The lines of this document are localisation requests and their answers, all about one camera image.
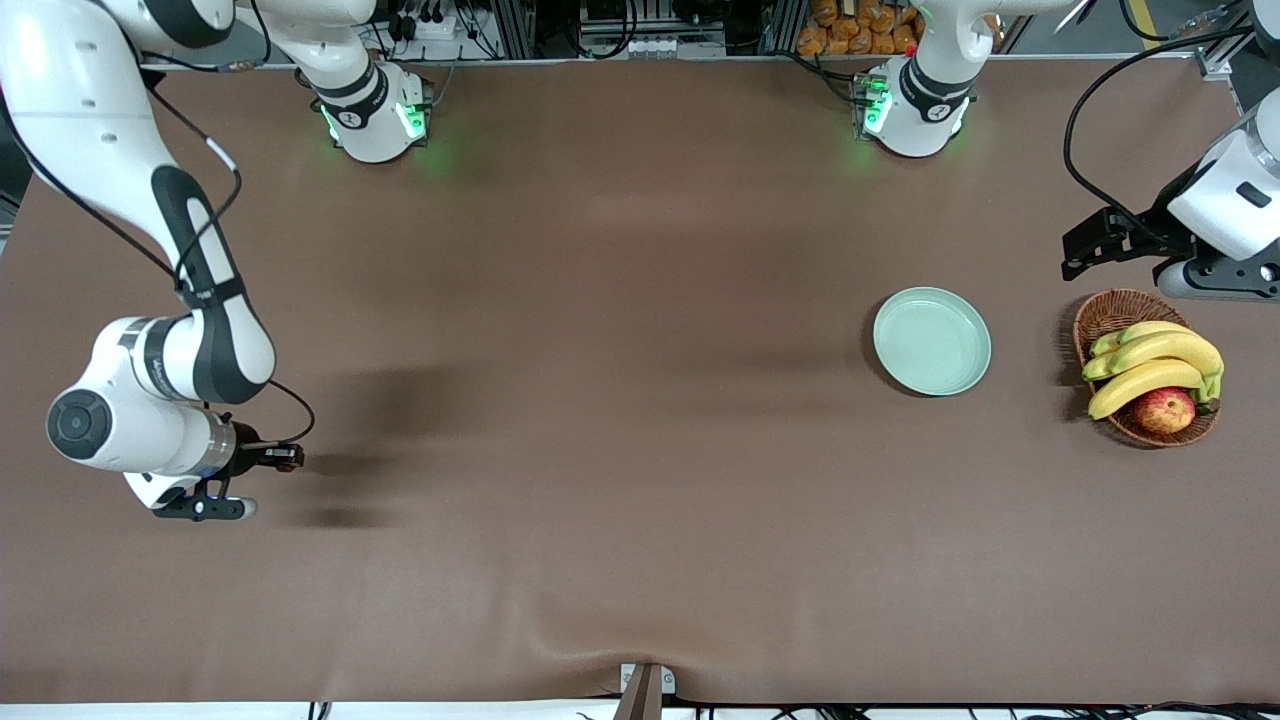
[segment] banana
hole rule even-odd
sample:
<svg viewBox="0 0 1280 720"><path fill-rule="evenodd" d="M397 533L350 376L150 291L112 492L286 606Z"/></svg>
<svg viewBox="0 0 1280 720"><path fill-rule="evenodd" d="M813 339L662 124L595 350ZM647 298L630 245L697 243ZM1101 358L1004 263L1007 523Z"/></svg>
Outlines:
<svg viewBox="0 0 1280 720"><path fill-rule="evenodd" d="M1084 382L1092 383L1094 380L1110 378L1115 373L1111 372L1111 354L1103 352L1084 364L1084 373L1082 373L1082 377L1084 378Z"/></svg>
<svg viewBox="0 0 1280 720"><path fill-rule="evenodd" d="M1185 387L1203 389L1199 370L1183 360L1162 357L1143 363L1125 370L1093 396L1089 401L1089 418L1101 420L1124 407L1138 396L1162 387Z"/></svg>
<svg viewBox="0 0 1280 720"><path fill-rule="evenodd" d="M1107 352L1115 352L1121 345L1132 340L1160 332L1184 332L1194 334L1190 328L1179 325L1178 323L1169 323L1165 320L1143 320L1140 323L1134 323L1123 331L1107 333L1093 341L1093 345L1089 346L1089 355L1092 357L1097 357L1100 355L1106 355Z"/></svg>
<svg viewBox="0 0 1280 720"><path fill-rule="evenodd" d="M1157 357L1176 357L1199 370L1206 379L1222 374L1222 355L1207 340L1194 333L1166 331L1142 336L1110 354L1107 368L1112 375L1137 368Z"/></svg>
<svg viewBox="0 0 1280 720"><path fill-rule="evenodd" d="M1187 325L1179 325L1178 323L1170 323L1167 320L1143 320L1120 331L1120 345L1137 340L1142 336L1166 331L1196 334L1196 331L1188 328Z"/></svg>

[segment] robotic arm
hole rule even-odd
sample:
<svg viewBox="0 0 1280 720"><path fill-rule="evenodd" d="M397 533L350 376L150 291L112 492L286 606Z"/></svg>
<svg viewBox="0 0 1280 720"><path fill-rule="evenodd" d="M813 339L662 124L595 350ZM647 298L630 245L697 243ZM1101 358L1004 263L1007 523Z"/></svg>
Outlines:
<svg viewBox="0 0 1280 720"><path fill-rule="evenodd" d="M394 63L375 63L352 26L374 0L257 0L271 41L320 97L329 135L361 163L393 160L426 142L430 87ZM252 13L241 20L261 32Z"/></svg>
<svg viewBox="0 0 1280 720"><path fill-rule="evenodd" d="M1280 4L1253 3L1253 29L1280 65ZM1093 265L1166 258L1155 281L1170 297L1280 300L1280 90L1166 186L1135 224L1105 208L1062 236L1062 279Z"/></svg>
<svg viewBox="0 0 1280 720"><path fill-rule="evenodd" d="M49 438L77 462L124 473L157 515L195 520L250 516L253 501L225 492L230 477L302 462L300 447L260 447L269 443L252 428L202 407L257 395L275 350L209 223L209 199L160 138L137 68L136 51L218 42L233 20L232 0L0 0L0 85L37 174L180 261L187 306L104 328L84 374L49 410ZM205 491L210 479L221 480L219 497Z"/></svg>
<svg viewBox="0 0 1280 720"><path fill-rule="evenodd" d="M859 135L908 158L933 155L960 132L969 91L991 56L992 33L983 15L1030 14L1070 0L913 0L925 31L911 58L899 56L869 72L858 88L868 100L855 109Z"/></svg>

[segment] fruit basket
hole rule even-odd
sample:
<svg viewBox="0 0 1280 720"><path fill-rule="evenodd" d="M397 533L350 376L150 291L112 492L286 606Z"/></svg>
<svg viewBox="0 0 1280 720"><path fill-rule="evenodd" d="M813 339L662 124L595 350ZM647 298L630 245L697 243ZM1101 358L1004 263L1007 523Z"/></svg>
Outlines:
<svg viewBox="0 0 1280 720"><path fill-rule="evenodd" d="M1100 337L1121 331L1143 320L1167 320L1190 328L1187 318L1174 310L1164 300L1139 290L1108 290L1084 301L1075 313L1071 324L1071 340L1075 356L1083 368L1089 360L1089 347ZM1102 383L1085 383L1089 393L1096 393ZM1181 447L1199 441L1217 424L1219 413L1197 414L1192 424L1174 434L1157 434L1144 429L1133 416L1133 407L1126 406L1110 415L1107 420L1125 437L1155 447Z"/></svg>

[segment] apple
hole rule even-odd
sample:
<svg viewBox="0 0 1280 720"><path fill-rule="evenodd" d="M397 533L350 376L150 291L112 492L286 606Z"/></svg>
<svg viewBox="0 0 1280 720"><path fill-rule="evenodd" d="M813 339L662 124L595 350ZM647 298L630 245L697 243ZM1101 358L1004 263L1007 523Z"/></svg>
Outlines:
<svg viewBox="0 0 1280 720"><path fill-rule="evenodd" d="M1143 429L1170 436L1196 419L1196 401L1180 387L1162 387L1135 400L1133 416Z"/></svg>

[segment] plate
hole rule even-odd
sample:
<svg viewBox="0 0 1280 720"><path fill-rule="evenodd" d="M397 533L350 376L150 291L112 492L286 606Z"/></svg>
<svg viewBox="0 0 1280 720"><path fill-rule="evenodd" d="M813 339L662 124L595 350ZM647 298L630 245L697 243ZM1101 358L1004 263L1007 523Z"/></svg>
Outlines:
<svg viewBox="0 0 1280 720"><path fill-rule="evenodd" d="M913 287L886 300L873 336L888 374L924 395L964 392L991 364L991 333L982 315L937 287Z"/></svg>

